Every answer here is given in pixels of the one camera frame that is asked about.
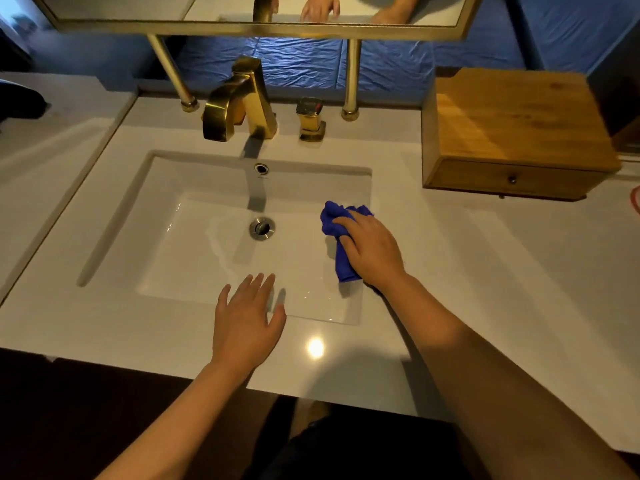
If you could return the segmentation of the wooden drawer box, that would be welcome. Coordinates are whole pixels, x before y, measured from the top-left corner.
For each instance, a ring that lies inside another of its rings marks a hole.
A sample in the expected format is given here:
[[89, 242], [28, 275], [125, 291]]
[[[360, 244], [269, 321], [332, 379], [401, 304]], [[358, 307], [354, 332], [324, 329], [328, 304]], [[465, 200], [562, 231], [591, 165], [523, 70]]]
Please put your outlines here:
[[579, 73], [441, 68], [421, 125], [425, 189], [579, 201], [622, 166]]

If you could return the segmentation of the dark object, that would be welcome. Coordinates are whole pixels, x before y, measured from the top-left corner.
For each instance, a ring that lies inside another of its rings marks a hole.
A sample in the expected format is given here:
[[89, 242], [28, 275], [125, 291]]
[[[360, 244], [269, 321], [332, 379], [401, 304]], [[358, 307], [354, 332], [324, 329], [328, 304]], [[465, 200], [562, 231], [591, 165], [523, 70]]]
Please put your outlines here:
[[0, 123], [11, 118], [37, 120], [48, 108], [49, 104], [36, 90], [0, 79]]

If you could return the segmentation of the gold mirror support post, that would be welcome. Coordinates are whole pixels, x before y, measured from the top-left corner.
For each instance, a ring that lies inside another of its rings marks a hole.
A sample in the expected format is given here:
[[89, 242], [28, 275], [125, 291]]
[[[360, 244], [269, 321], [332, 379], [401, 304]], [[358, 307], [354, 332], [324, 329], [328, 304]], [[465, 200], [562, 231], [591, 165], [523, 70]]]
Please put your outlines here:
[[352, 122], [358, 119], [358, 81], [362, 40], [348, 39], [346, 53], [345, 100], [341, 110], [343, 120]]
[[197, 111], [199, 102], [184, 83], [162, 37], [151, 33], [147, 33], [146, 37], [180, 99], [182, 110], [184, 112]]

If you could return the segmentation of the chrome sink drain stopper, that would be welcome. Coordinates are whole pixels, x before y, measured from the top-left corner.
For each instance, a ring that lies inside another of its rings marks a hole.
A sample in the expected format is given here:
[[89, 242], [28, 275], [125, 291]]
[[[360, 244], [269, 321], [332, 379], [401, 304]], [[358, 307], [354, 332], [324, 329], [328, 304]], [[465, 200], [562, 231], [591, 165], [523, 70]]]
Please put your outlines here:
[[270, 217], [260, 216], [254, 218], [248, 227], [250, 237], [255, 241], [266, 241], [276, 231], [276, 223]]

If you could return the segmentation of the person's left hand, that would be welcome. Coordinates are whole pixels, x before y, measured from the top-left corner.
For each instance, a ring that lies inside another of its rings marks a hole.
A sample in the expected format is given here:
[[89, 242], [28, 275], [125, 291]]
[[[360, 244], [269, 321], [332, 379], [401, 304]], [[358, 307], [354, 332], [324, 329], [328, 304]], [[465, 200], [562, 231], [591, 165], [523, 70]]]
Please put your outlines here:
[[265, 311], [245, 310], [245, 279], [233, 295], [230, 295], [230, 287], [226, 312], [219, 319], [216, 304], [212, 338], [212, 363], [238, 381], [247, 379], [276, 347], [269, 343], [267, 332], [271, 320], [268, 318], [268, 302], [276, 276], [265, 276], [262, 284]]

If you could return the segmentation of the person's right forearm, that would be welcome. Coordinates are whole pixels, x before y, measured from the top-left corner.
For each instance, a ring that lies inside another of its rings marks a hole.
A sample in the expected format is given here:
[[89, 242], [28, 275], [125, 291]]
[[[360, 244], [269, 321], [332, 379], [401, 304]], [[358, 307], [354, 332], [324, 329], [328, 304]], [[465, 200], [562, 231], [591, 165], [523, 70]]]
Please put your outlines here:
[[574, 411], [414, 277], [383, 274], [374, 286], [492, 480], [640, 480]]

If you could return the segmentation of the blue plastic sheet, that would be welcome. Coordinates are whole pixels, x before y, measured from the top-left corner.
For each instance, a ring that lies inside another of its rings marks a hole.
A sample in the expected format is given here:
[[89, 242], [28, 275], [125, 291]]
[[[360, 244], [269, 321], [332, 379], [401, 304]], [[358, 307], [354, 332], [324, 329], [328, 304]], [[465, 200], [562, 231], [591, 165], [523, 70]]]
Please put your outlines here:
[[[358, 89], [422, 93], [437, 68], [576, 72], [595, 81], [615, 50], [623, 75], [640, 62], [640, 0], [483, 0], [462, 41], [364, 40]], [[262, 61], [268, 86], [344, 89], [340, 39], [187, 37], [175, 59], [188, 82], [219, 82], [240, 55]]]

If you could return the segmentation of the person's right hand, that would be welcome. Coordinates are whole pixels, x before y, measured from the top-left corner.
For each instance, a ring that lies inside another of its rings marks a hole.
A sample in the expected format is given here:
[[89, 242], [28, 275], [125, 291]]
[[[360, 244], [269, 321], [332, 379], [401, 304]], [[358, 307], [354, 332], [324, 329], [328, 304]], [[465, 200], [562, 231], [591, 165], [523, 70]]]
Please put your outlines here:
[[380, 292], [388, 291], [406, 274], [401, 251], [394, 236], [374, 216], [351, 212], [354, 219], [338, 217], [334, 223], [347, 229], [361, 256], [357, 274]]

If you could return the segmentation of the gold framed mirror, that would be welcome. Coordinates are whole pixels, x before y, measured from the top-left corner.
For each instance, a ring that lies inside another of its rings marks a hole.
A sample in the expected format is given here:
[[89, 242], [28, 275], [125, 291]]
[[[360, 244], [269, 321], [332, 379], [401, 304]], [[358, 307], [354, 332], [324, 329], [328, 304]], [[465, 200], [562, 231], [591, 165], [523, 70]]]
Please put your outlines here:
[[340, 15], [302, 21], [307, 0], [32, 0], [59, 31], [162, 36], [464, 39], [482, 0], [420, 0], [407, 23], [373, 22], [394, 0], [340, 0]]

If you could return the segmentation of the person's dark trousers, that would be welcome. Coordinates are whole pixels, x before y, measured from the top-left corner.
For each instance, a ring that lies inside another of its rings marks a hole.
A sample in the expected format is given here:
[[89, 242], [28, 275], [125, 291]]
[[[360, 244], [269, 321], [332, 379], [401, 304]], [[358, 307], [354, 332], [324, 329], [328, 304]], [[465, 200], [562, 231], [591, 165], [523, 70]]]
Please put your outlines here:
[[452, 424], [338, 406], [294, 436], [256, 480], [472, 480]]

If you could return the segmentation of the person's left forearm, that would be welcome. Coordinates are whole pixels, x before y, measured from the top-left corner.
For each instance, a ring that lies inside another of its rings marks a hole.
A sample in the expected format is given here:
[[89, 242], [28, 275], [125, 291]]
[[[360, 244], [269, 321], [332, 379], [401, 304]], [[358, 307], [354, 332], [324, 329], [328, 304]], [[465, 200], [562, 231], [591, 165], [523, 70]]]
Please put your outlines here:
[[210, 362], [95, 480], [182, 480], [229, 398], [251, 369]]

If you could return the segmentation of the white rectangular sink basin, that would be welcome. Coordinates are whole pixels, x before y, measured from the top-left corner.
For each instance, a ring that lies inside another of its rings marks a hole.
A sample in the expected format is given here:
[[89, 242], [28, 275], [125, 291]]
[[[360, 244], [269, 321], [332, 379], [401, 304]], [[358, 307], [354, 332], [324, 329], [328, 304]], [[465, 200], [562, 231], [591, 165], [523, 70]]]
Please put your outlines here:
[[[213, 305], [224, 285], [273, 273], [270, 310], [356, 325], [364, 286], [339, 282], [320, 215], [327, 201], [369, 205], [371, 187], [370, 168], [149, 152], [77, 285]], [[276, 223], [266, 241], [248, 232], [260, 216]]]

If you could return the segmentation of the gold faucet spout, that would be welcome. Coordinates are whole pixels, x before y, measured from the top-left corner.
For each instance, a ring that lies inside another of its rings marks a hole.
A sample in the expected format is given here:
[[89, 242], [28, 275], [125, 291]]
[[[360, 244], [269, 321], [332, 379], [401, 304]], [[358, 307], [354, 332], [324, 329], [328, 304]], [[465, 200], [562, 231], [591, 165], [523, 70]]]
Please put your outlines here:
[[265, 140], [276, 136], [278, 124], [269, 101], [262, 62], [240, 56], [231, 77], [212, 90], [202, 115], [204, 139], [228, 142], [235, 128], [248, 121], [250, 136]]

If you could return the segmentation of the blue microfiber cloth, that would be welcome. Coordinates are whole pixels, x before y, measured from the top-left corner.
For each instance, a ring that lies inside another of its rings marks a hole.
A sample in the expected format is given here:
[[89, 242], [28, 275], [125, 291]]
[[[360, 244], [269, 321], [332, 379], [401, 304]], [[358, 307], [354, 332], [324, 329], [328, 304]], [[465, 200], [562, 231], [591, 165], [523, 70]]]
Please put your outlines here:
[[333, 222], [338, 217], [347, 217], [354, 219], [351, 212], [357, 212], [363, 216], [373, 216], [370, 209], [361, 205], [359, 207], [348, 206], [344, 207], [334, 201], [327, 201], [324, 204], [324, 209], [321, 212], [320, 219], [322, 224], [322, 232], [330, 237], [334, 237], [336, 240], [335, 251], [335, 272], [340, 283], [354, 282], [361, 280], [361, 277], [354, 268], [351, 266], [346, 251], [340, 241], [341, 236], [349, 235], [347, 229], [342, 225]]

